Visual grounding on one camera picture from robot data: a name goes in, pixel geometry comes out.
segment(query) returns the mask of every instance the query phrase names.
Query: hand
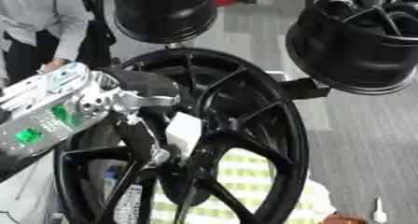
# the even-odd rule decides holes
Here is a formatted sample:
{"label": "hand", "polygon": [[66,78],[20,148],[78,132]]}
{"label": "hand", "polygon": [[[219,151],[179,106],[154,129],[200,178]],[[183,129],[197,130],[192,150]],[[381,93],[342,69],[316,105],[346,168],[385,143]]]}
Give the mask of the hand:
{"label": "hand", "polygon": [[61,66],[65,65],[65,60],[61,58],[54,58],[52,62],[44,64],[41,66],[41,68],[38,70],[39,74],[46,74],[48,72],[51,72],[55,69],[60,68]]}

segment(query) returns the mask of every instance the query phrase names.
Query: metal bracket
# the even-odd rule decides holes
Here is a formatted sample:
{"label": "metal bracket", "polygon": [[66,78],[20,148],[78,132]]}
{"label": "metal bracket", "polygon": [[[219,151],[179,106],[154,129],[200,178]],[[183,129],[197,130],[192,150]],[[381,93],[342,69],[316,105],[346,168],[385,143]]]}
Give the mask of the metal bracket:
{"label": "metal bracket", "polygon": [[287,95],[292,100],[307,100],[314,98],[327,97],[331,88],[306,77],[295,80],[280,82]]}

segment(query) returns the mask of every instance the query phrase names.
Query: yellow checkered mat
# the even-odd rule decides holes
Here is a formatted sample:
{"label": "yellow checkered mat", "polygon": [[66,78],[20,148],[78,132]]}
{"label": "yellow checkered mat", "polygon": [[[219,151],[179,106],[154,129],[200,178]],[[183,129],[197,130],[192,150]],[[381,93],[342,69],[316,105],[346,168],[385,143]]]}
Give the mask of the yellow checkered mat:
{"label": "yellow checkered mat", "polygon": [[[252,152],[233,149],[220,161],[217,180],[250,211],[255,212],[265,200],[272,186],[273,175],[271,172],[273,170],[269,167],[269,162],[266,159]],[[128,201],[129,198],[125,195],[119,204],[132,204],[132,197]],[[138,206],[126,207],[128,206],[117,208],[115,213],[117,223],[136,224],[137,216],[132,216],[132,210],[137,210]],[[158,185],[154,197],[151,223],[172,224],[176,208],[177,205],[168,200],[161,186]],[[334,211],[335,209],[330,205],[327,190],[322,185],[308,180],[300,201],[286,224],[316,224]],[[239,224],[239,219],[225,204],[217,198],[211,197],[206,202],[190,208],[186,223]]]}

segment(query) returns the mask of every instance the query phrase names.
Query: black wheel rim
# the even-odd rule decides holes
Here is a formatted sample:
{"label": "black wheel rim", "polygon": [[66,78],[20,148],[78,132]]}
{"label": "black wheel rim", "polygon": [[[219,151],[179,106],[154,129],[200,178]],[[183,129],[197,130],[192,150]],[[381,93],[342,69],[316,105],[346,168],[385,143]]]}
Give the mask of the black wheel rim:
{"label": "black wheel rim", "polygon": [[[225,203],[241,223],[282,223],[286,220],[299,199],[306,178],[308,146],[300,115],[277,82],[251,63],[207,49],[160,50],[136,57],[120,68],[152,71],[176,80],[185,87],[185,97],[191,97],[189,100],[192,101],[192,108],[189,108],[190,104],[182,104],[177,109],[205,120],[205,133],[186,165],[180,167],[174,159],[160,167],[146,169],[144,165],[148,157],[135,155],[133,150],[139,146],[133,147],[133,140],[125,139],[125,133],[143,133],[137,127],[116,129],[126,147],[82,149],[80,146],[83,140],[90,142],[91,136],[97,135],[97,132],[105,135],[106,131],[100,129],[106,127],[106,123],[107,127],[112,127],[110,120],[75,137],[55,156],[57,189],[71,223],[115,223],[112,217],[114,208],[124,191],[134,180],[138,181],[138,177],[142,180],[140,184],[148,188],[143,193],[149,198],[141,200],[139,223],[149,223],[152,187],[156,179],[162,180],[163,186],[169,180],[165,193],[173,191],[170,190],[174,186],[172,184],[180,185],[183,190],[178,195],[180,201],[173,223],[184,223],[189,208],[198,199],[193,194],[202,191]],[[240,87],[245,93],[237,92]],[[170,149],[172,146],[165,144],[165,136],[161,132],[166,124],[158,114],[152,110],[145,111],[144,119],[160,145]],[[149,148],[150,137],[139,135],[135,141],[141,140],[141,147]],[[272,189],[255,214],[248,211],[214,176],[221,157],[235,147],[265,157],[276,168]],[[85,164],[93,160],[129,163],[104,207],[94,201],[97,197],[83,187],[83,183],[89,182]]]}
{"label": "black wheel rim", "polygon": [[342,91],[402,90],[418,64],[418,0],[306,0],[286,35],[309,76]]}

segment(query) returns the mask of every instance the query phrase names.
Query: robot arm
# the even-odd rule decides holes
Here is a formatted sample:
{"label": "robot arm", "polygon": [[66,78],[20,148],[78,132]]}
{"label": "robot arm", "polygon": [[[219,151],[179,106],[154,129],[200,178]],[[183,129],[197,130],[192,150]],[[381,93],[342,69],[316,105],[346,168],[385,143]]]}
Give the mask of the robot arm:
{"label": "robot arm", "polygon": [[27,78],[0,97],[0,163],[50,150],[109,112],[134,124],[142,107],[171,106],[179,99],[177,84],[167,77],[111,68],[91,71],[82,63]]}

